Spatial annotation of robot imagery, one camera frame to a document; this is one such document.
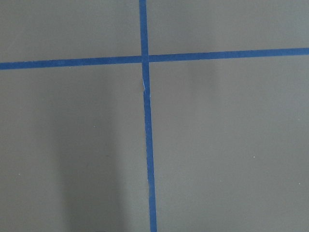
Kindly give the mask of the long blue tape strip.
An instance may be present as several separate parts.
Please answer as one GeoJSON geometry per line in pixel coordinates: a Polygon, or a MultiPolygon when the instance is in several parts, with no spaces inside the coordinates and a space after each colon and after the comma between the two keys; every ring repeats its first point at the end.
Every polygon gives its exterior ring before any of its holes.
{"type": "Polygon", "coordinates": [[[149,185],[149,219],[150,231],[157,231],[156,221],[156,198],[155,198],[155,171],[153,155],[153,134],[152,134],[152,112],[151,112],[151,91],[150,91],[150,68],[148,49],[148,28],[147,28],[147,1],[139,1],[140,11],[140,42],[141,42],[141,64],[143,79],[143,102],[144,102],[144,124],[147,159],[147,179],[149,185]]]}

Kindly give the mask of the crossing blue tape strip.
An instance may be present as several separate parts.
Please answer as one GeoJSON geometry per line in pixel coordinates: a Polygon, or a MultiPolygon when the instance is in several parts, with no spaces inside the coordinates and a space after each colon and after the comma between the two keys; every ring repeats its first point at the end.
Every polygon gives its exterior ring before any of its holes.
{"type": "MultiPolygon", "coordinates": [[[[285,49],[264,49],[264,50],[220,51],[220,52],[207,52],[207,53],[181,53],[181,54],[150,55],[147,58],[147,60],[149,62],[170,62],[170,61],[190,61],[190,60],[229,59],[229,58],[305,56],[308,54],[309,54],[308,48],[285,48],[285,49]]],[[[2,62],[0,64],[0,69],[1,70],[17,70],[17,69],[34,69],[34,68],[57,68],[57,67],[93,66],[93,65],[133,64],[133,63],[142,63],[142,56],[2,62]]]]}

